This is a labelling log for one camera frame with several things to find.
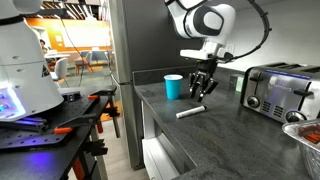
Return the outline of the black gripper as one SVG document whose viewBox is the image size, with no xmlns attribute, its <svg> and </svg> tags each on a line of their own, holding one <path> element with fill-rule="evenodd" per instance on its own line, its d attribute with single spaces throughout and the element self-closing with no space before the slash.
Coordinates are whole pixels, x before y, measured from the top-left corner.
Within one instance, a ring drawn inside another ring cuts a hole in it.
<svg viewBox="0 0 320 180">
<path fill-rule="evenodd" d="M 189 74 L 189 91 L 191 98 L 195 97 L 196 90 L 199 86 L 198 102 L 201 102 L 206 94 L 210 94 L 216 88 L 218 82 L 213 79 L 216 68 L 217 62 L 215 60 L 200 60 L 197 62 L 196 73 Z"/>
</svg>

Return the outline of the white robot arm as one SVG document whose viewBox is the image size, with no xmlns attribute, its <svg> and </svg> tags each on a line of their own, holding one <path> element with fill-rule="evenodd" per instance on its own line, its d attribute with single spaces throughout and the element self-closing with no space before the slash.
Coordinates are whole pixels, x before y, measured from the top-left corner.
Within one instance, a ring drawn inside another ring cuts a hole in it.
<svg viewBox="0 0 320 180">
<path fill-rule="evenodd" d="M 36 34 L 25 14 L 40 10 L 43 0 L 0 0 L 0 120 L 11 122 L 54 108 L 63 98 L 53 83 Z M 235 10 L 205 0 L 164 0 L 176 32 L 184 38 L 203 38 L 199 50 L 182 50 L 184 57 L 207 60 L 221 56 L 232 30 Z"/>
</svg>

